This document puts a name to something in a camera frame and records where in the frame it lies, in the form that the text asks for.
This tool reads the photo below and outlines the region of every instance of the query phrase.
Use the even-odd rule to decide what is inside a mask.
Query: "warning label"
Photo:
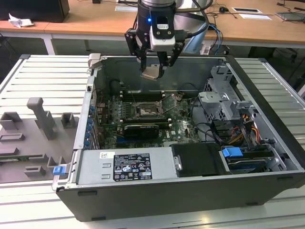
[[[152,179],[149,154],[114,155],[114,181]]]

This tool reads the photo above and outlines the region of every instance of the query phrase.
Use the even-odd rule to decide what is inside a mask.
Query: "desk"
[[[231,7],[256,8],[263,14],[275,14],[287,9],[277,6],[277,0],[218,0],[225,4],[230,12]],[[124,33],[132,26],[135,12],[115,11],[115,3],[103,2],[92,4],[88,1],[69,0],[70,13],[64,23],[36,22],[34,27],[18,29],[7,21],[0,21],[0,31],[3,36],[42,38],[49,54],[56,51],[52,39],[82,39],[124,41]],[[304,8],[300,2],[288,2],[287,7]],[[270,16],[271,21],[238,19],[232,15],[218,15],[216,23],[224,34],[223,44],[242,46],[264,46],[282,48],[305,48],[305,25],[303,23],[283,22],[276,16]],[[208,31],[206,43],[212,43],[216,38],[214,31]]]

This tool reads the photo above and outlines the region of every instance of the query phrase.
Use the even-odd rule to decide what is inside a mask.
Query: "blue connector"
[[[243,156],[239,147],[226,147],[222,150],[224,157]]]
[[[64,176],[66,175],[66,166],[55,166],[53,169],[54,176]]]
[[[85,141],[84,141],[84,145],[85,145],[85,146],[90,145],[90,141],[85,140]]]
[[[89,138],[91,134],[89,132],[85,133],[85,138]]]
[[[86,130],[87,130],[87,131],[91,131],[91,130],[92,130],[92,126],[91,126],[91,125],[87,125]]]
[[[92,124],[93,123],[93,119],[92,118],[88,118],[87,123]]]

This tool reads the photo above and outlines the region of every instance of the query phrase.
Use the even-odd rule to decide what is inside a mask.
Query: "blue latch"
[[[60,175],[64,176],[66,175],[66,166],[55,166],[53,169],[53,175]]]
[[[224,157],[231,157],[231,156],[243,156],[242,151],[239,147],[226,147],[222,150]]]

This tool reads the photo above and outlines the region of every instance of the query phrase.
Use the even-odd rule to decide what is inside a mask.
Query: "white table leg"
[[[57,55],[56,49],[52,44],[52,36],[50,34],[42,34],[41,38],[44,41],[44,44],[47,48],[49,55]]]
[[[85,42],[86,51],[90,51],[91,48],[90,48],[90,45],[89,45],[89,41],[88,40],[84,40],[84,42]]]

